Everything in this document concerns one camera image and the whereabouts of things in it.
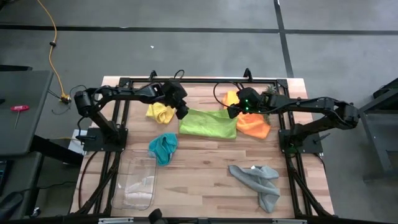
concrete floor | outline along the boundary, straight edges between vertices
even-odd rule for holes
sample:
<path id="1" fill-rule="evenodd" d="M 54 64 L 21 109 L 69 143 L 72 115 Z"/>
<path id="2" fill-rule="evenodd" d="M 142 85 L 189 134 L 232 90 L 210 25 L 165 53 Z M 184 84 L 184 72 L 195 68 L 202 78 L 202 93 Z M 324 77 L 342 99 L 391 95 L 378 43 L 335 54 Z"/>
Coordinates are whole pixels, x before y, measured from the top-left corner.
<path id="1" fill-rule="evenodd" d="M 278 28 L 273 0 L 42 2 L 59 26 Z M 394 0 L 279 2 L 286 29 L 398 30 L 398 2 Z M 50 21 L 35 1 L 16 1 L 0 12 L 0 24 L 48 26 Z M 256 77 L 287 77 L 279 34 L 61 31 L 58 36 L 53 62 L 67 90 L 79 84 L 100 86 L 104 75 L 148 75 L 153 69 L 159 75 L 184 69 L 187 76 L 240 77 L 249 67 Z M 52 38 L 51 31 L 0 30 L 0 64 L 50 70 L 47 56 Z M 381 85 L 397 78 L 396 35 L 288 34 L 287 45 L 294 77 L 305 79 L 309 97 L 331 96 L 362 106 Z M 59 92 L 55 79 L 51 89 Z M 37 134 L 70 136 L 79 115 L 74 105 L 64 115 L 51 113 L 63 109 L 49 96 Z M 362 181 L 363 175 L 380 170 L 362 125 L 329 132 L 332 135 L 322 145 L 335 213 L 344 218 L 398 223 L 397 184 Z M 46 159 L 44 166 L 71 172 L 57 161 Z M 76 178 L 77 173 L 68 178 Z M 48 171 L 40 181 L 54 175 Z M 43 193 L 43 216 L 67 212 L 70 197 L 60 198 L 57 192 Z"/>

teal cloth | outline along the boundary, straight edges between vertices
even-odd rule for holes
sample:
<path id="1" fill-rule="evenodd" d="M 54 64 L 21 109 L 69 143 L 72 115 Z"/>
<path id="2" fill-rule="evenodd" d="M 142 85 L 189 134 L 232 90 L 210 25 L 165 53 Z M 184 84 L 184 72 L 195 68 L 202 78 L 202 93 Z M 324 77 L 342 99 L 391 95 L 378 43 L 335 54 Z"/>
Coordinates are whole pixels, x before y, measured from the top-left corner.
<path id="1" fill-rule="evenodd" d="M 161 134 L 149 143 L 148 155 L 156 158 L 158 165 L 166 166 L 172 160 L 177 145 L 178 140 L 175 133 Z"/>
<path id="2" fill-rule="evenodd" d="M 180 134 L 193 134 L 222 139 L 236 139 L 237 118 L 230 119 L 227 110 L 198 111 L 189 109 L 180 120 Z"/>

transparent plastic bin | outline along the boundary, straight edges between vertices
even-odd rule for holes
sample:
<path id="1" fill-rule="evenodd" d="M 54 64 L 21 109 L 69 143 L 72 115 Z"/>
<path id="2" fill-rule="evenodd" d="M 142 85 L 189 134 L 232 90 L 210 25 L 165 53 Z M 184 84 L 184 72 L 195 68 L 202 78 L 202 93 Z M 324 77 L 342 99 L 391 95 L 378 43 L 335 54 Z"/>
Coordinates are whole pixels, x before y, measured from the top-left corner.
<path id="1" fill-rule="evenodd" d="M 149 157 L 147 152 L 123 152 L 112 207 L 136 210 L 149 208 L 154 197 L 156 171 L 156 159 Z"/>

green cloth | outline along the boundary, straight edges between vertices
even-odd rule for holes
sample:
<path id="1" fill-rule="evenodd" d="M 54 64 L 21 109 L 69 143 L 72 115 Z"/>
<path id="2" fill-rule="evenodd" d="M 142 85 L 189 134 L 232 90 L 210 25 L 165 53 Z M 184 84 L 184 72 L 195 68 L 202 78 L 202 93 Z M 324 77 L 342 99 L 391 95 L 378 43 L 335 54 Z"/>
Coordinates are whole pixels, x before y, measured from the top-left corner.
<path id="1" fill-rule="evenodd" d="M 198 111 L 189 109 L 180 120 L 180 134 L 235 139 L 237 118 L 230 119 L 227 110 Z"/>

